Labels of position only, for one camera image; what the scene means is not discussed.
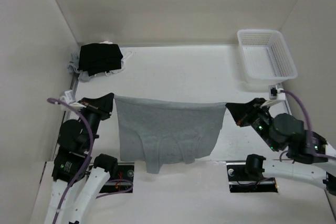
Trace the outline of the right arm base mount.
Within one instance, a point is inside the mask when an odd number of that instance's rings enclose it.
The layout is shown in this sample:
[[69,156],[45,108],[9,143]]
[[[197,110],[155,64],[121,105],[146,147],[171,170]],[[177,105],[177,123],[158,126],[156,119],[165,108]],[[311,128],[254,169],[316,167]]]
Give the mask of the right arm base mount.
[[265,177],[265,157],[250,154],[245,161],[227,162],[229,191],[231,193],[277,193],[274,177]]

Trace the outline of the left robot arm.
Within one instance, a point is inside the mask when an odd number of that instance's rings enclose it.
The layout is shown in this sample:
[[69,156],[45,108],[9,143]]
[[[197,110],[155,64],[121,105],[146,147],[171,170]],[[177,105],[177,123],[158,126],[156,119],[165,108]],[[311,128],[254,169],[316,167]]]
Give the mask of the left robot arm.
[[52,191],[45,223],[83,223],[100,189],[118,175],[118,160],[100,154],[93,161],[90,175],[85,174],[91,161],[91,153],[99,123],[110,118],[114,94],[100,98],[74,99],[48,98],[50,104],[61,105],[77,114],[78,119],[62,123],[54,159]]

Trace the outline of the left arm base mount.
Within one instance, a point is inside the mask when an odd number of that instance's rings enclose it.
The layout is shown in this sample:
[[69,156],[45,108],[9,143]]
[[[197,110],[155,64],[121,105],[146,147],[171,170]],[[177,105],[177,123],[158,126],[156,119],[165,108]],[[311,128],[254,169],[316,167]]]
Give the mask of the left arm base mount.
[[100,194],[116,193],[130,189],[134,179],[134,168],[134,163],[119,163],[116,173],[100,189]]

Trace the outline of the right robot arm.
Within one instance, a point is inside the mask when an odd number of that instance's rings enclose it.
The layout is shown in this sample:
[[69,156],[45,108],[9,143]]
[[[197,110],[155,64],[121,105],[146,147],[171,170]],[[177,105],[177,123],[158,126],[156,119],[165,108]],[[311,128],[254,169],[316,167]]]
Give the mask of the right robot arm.
[[260,182],[269,177],[282,177],[315,185],[335,195],[335,157],[328,157],[328,142],[309,132],[302,120],[288,113],[271,116],[266,100],[255,98],[247,103],[227,103],[239,127],[250,126],[274,152],[286,155],[292,162],[271,161],[264,156],[249,154],[244,175]]

